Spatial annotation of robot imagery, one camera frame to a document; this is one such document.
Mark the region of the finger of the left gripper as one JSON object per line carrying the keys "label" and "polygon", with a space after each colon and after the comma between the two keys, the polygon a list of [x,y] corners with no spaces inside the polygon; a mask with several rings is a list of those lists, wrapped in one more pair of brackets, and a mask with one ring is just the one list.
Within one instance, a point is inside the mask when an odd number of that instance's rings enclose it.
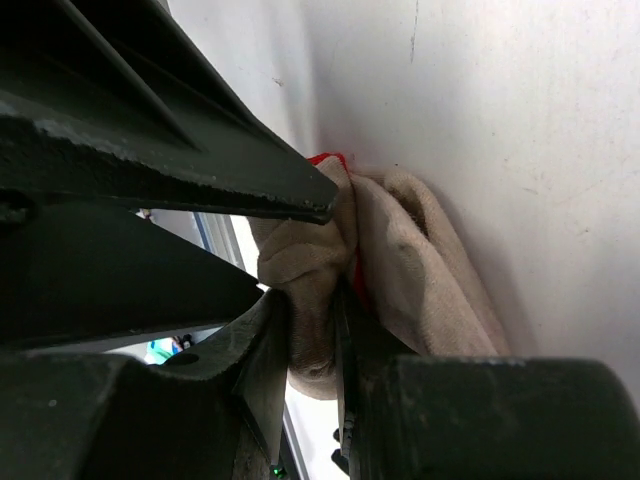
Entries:
{"label": "finger of the left gripper", "polygon": [[155,1],[2,3],[1,187],[316,224],[337,198]]}
{"label": "finger of the left gripper", "polygon": [[62,204],[1,230],[1,342],[60,345],[221,325],[256,280],[118,208]]}

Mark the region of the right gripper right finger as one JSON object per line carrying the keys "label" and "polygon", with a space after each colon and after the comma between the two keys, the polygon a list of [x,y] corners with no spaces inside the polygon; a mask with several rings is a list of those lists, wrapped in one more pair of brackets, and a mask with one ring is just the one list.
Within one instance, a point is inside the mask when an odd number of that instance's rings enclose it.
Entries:
{"label": "right gripper right finger", "polygon": [[635,479],[639,417],[585,359],[423,357],[340,281],[341,453],[353,479]]}

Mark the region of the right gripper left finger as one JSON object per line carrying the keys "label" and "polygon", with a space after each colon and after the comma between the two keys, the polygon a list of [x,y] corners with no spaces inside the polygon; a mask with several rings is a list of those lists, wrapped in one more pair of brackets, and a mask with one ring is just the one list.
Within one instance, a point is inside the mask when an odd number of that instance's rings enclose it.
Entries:
{"label": "right gripper left finger", "polygon": [[286,297],[159,366],[114,354],[1,359],[5,479],[266,479],[279,458]]}

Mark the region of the beige and red reindeer sock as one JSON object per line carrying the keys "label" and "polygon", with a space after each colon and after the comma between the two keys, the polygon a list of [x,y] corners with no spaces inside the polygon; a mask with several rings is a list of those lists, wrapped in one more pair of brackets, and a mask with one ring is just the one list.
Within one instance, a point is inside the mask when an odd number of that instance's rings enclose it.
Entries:
{"label": "beige and red reindeer sock", "polygon": [[400,169],[353,173],[336,153],[311,162],[338,188],[328,223],[249,222],[259,280],[291,304],[289,381],[296,390],[318,400],[337,396],[329,306],[340,279],[422,355],[509,354],[480,277],[421,180]]}

